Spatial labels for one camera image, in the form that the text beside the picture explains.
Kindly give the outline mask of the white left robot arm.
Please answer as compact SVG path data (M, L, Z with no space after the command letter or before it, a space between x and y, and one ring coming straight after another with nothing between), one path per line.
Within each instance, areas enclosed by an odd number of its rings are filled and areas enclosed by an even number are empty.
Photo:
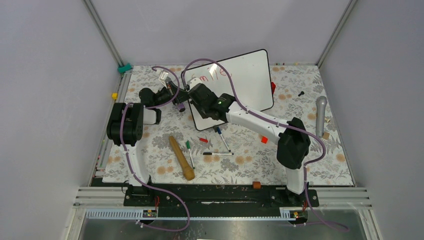
M107 127L106 135L118 147L127 167L128 183L141 186L150 180L145 161L140 151L140 140L144 125L157 125L161 121L162 112L159 107L168 103L184 111L183 102L189 99L188 91L168 81L157 92L150 88L139 91L139 103L114 103Z

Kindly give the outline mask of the white whiteboard black frame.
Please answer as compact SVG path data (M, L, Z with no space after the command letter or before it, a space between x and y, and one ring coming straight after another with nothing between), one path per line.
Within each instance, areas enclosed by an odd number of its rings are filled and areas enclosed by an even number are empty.
M233 93L228 76L231 77L237 97L243 104L257 111L274 106L268 52L265 49L236 55L218 61L228 73L215 63L188 68L186 83L198 78L202 84L220 97Z

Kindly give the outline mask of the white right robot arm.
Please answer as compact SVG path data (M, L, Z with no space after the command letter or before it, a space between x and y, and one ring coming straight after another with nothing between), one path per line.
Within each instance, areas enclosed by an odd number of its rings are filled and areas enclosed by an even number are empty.
M294 117L292 120L284 120L249 109L239 104L233 95L223 93L217 96L197 79L188 84L188 96L203 119L245 127L276 144L276 159L286 170L287 201L293 206L299 206L307 199L304 162L311 140L300 119Z

